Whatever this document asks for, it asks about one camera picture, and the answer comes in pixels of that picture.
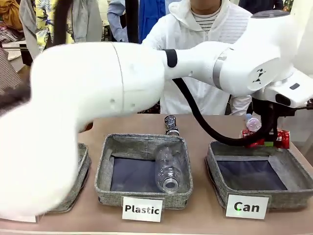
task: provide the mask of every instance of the table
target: table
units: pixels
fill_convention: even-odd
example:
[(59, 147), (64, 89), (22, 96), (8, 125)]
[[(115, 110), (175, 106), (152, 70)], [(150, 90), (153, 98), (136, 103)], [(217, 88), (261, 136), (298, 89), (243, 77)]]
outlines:
[[(208, 136), (190, 115), (177, 115), (180, 135), (185, 138), (192, 167), (194, 191), (186, 209), (165, 211), (161, 223), (122, 220), (122, 208), (103, 206), (98, 203), (94, 190), (94, 177), (102, 143), (110, 133), (165, 132), (164, 116), (133, 115), (97, 119), (90, 131), (79, 135), (79, 142), (89, 146), (92, 158), (87, 184), (72, 211), (64, 214), (45, 215), (39, 224), (24, 224), (0, 221), (1, 229), (23, 231), (68, 231), (68, 232), (132, 232), (176, 234), (307, 234), (313, 232), (313, 200), (301, 211), (271, 212), (265, 221), (229, 219), (219, 206), (206, 173), (204, 157), (212, 138)], [(239, 136), (243, 127), (242, 117), (210, 116), (206, 120), (221, 133), (233, 138)], [(309, 172), (313, 168), (291, 145), (291, 149)]]

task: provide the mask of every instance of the jacket zipper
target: jacket zipper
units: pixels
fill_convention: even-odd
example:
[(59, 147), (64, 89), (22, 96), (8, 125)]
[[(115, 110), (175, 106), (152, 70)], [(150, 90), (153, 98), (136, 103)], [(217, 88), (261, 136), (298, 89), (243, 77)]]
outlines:
[(72, 29), (73, 29), (73, 35), (74, 35), (74, 42), (76, 43), (76, 35), (75, 35), (75, 30), (74, 30), (74, 11), (73, 11), (73, 8), (74, 8), (74, 3), (72, 4), (72, 8), (71, 8), (71, 11), (72, 11)]

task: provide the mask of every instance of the white jacket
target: white jacket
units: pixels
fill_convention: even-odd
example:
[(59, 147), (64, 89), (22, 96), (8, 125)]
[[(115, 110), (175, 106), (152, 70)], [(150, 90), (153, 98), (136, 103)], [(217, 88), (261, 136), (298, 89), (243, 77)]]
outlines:
[[(193, 17), (190, 0), (174, 2), (169, 6), (170, 14), (162, 17), (143, 41), (143, 45), (154, 49), (190, 49), (204, 41), (236, 42), (243, 32), (251, 14), (222, 0), (221, 11), (211, 31), (206, 33)], [(224, 115), (229, 94), (191, 77), (183, 78), (203, 115)], [(232, 97), (232, 114), (244, 115), (251, 102), (250, 96)], [(165, 83), (160, 100), (162, 114), (188, 114), (191, 109), (173, 81)]]

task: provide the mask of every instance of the blue garment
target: blue garment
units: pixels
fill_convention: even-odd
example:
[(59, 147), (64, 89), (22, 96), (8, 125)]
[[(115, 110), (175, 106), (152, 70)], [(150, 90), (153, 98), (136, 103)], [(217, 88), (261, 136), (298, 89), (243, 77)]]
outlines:
[(157, 21), (165, 16), (165, 0), (141, 0), (139, 6), (139, 42), (150, 33)]
[(172, 2), (175, 1), (180, 1), (180, 0), (165, 0), (165, 10), (166, 10), (166, 14), (170, 13), (170, 10), (168, 9), (169, 4), (171, 4)]

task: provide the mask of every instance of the black band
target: black band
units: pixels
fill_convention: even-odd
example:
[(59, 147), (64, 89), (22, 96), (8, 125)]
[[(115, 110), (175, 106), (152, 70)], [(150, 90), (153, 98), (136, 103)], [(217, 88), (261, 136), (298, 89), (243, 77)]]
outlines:
[(176, 50), (168, 49), (168, 50), (164, 50), (164, 51), (165, 51), (166, 57), (167, 57), (167, 66), (170, 68), (174, 68), (178, 62)]

